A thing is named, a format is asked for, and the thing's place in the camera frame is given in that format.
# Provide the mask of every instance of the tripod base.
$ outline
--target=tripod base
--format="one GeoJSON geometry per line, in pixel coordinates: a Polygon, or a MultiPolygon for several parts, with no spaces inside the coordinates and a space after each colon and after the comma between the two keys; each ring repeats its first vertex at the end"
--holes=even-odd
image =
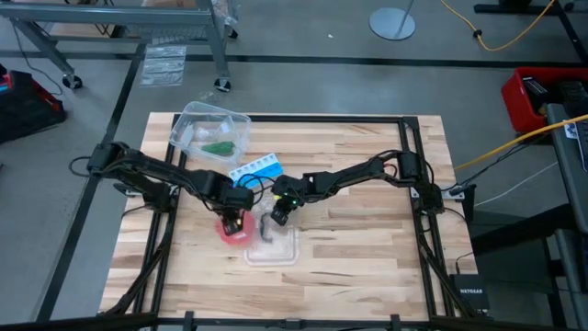
{"type": "Polygon", "coordinates": [[[387,40],[405,40],[412,36],[416,29],[413,17],[398,8],[380,8],[369,17],[369,27],[375,34],[387,40]]]}

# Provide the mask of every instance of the wooden table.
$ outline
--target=wooden table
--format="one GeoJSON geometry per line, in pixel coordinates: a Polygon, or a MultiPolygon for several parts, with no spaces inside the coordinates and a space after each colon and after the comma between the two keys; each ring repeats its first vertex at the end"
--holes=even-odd
{"type": "MultiPolygon", "coordinates": [[[[152,113],[141,145],[164,159],[174,114],[152,113]]],[[[420,116],[427,161],[435,182],[455,182],[439,116],[420,116]]],[[[398,148],[398,126],[389,123],[253,122],[244,163],[276,153],[285,172],[337,171],[398,148]]],[[[175,164],[179,153],[176,152],[175,164]]],[[[187,169],[215,165],[188,159],[187,169]]],[[[129,199],[127,209],[142,205],[129,199]]],[[[460,204],[446,206],[462,211],[460,204]]],[[[100,309],[114,305],[141,269],[151,211],[122,220],[100,309]]],[[[372,180],[342,189],[335,197],[300,210],[300,258],[289,267],[250,267],[243,251],[225,245],[213,229],[216,215],[182,193],[175,220],[160,311],[161,317],[200,318],[428,320],[407,188],[372,180]]],[[[457,257],[471,252],[468,228],[455,213],[438,215],[448,272],[457,257]]],[[[463,257],[464,273],[477,272],[472,256],[463,257]]],[[[443,313],[433,271],[437,311],[443,313]]],[[[146,300],[153,297],[153,279],[146,300]]]]}

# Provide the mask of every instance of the red toolbox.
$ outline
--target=red toolbox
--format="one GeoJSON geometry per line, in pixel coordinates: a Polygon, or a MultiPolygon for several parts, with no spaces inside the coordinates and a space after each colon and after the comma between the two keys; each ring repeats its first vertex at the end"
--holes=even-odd
{"type": "Polygon", "coordinates": [[[514,75],[502,88],[504,104],[518,132],[530,132],[545,126],[545,117],[537,114],[526,94],[523,77],[533,77],[546,89],[559,80],[588,81],[588,69],[584,68],[516,68],[514,75]]]}

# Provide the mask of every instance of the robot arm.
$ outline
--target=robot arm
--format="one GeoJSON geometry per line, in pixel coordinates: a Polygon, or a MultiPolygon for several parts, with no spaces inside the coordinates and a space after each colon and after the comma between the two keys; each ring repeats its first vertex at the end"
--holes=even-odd
{"type": "Polygon", "coordinates": [[[243,229],[241,210],[254,205],[249,188],[234,188],[232,180],[212,170],[185,170],[129,148],[125,143],[99,144],[87,164],[91,176],[117,179],[140,192],[150,209],[169,212],[175,186],[202,200],[217,213],[227,235],[243,229]],[[160,180],[153,182],[148,177],[160,180]]]}
{"type": "Polygon", "coordinates": [[[415,188],[419,193],[419,208],[426,212],[443,212],[441,189],[429,183],[421,169],[424,160],[415,153],[390,150],[382,152],[366,162],[331,172],[307,173],[302,179],[282,175],[276,179],[272,193],[279,196],[271,217],[280,225],[286,224],[288,215],[305,203],[325,200],[346,188],[370,179],[381,179],[397,188],[415,188]],[[386,162],[396,159],[398,177],[385,172],[386,162]]]}

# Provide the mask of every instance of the concrete floor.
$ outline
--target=concrete floor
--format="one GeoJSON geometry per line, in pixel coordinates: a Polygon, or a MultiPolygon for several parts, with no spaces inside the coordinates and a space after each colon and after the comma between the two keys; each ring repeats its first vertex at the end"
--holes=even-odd
{"type": "MultiPolygon", "coordinates": [[[[533,17],[475,15],[472,3],[453,0],[455,8],[484,31],[491,45],[502,44],[524,29],[533,17]]],[[[394,42],[375,36],[369,14],[381,6],[406,6],[385,0],[248,0],[243,1],[237,41],[229,54],[311,55],[399,59],[577,62],[565,31],[555,17],[544,18],[528,36],[502,52],[482,51],[469,28],[437,1],[416,0],[412,14],[415,34],[394,42]]],[[[571,21],[588,45],[586,14],[571,21]]],[[[0,20],[0,50],[16,50],[9,23],[0,20]]],[[[24,48],[35,51],[27,40],[24,48]]],[[[133,52],[126,44],[61,42],[64,51],[133,52]]],[[[190,47],[190,53],[208,53],[190,47]]],[[[0,58],[13,70],[27,71],[21,58],[0,58]]],[[[31,63],[61,80],[47,60],[31,63]]],[[[85,182],[67,170],[71,159],[90,154],[99,142],[116,103],[129,61],[71,60],[85,88],[61,97],[68,120],[57,129],[0,145],[0,324],[28,321],[39,308],[49,276],[71,223],[85,182]]],[[[514,132],[500,87],[512,75],[509,69],[370,66],[305,63],[230,63],[233,89],[229,94],[212,87],[212,63],[187,63],[184,84],[140,88],[135,82],[117,140],[138,147],[151,111],[181,111],[201,100],[240,112],[436,114],[443,117],[454,164],[461,164],[511,140],[514,132]]],[[[56,90],[45,77],[35,78],[56,90]]],[[[477,180],[477,201],[510,188],[550,165],[553,149],[532,146],[500,163],[477,180]]],[[[458,172],[473,174],[479,166],[458,172]]],[[[484,205],[482,210],[529,216],[566,200],[557,167],[535,178],[509,196],[484,205]]],[[[119,231],[125,199],[111,183],[100,184],[76,249],[53,318],[88,316],[96,312],[119,231]]],[[[478,260],[491,277],[544,281],[537,254],[522,246],[478,260]],[[492,274],[496,264],[510,260],[508,274],[492,274]],[[516,261],[525,260],[524,266],[516,261]]],[[[492,315],[498,320],[549,325],[545,295],[516,284],[490,286],[492,315]]],[[[573,325],[573,316],[569,316],[573,325]]]]}

